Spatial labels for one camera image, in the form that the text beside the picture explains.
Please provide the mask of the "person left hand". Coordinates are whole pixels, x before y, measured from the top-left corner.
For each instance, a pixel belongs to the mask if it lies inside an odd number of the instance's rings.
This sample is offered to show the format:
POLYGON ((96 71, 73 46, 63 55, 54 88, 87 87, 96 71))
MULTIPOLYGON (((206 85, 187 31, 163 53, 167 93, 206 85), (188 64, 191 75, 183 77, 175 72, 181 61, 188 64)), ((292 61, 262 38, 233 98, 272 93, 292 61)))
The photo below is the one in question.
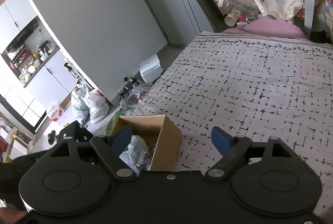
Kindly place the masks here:
POLYGON ((0 209, 1 219, 5 221, 5 223, 13 224, 17 223, 17 221, 21 220, 27 214, 26 211, 2 207, 0 209))

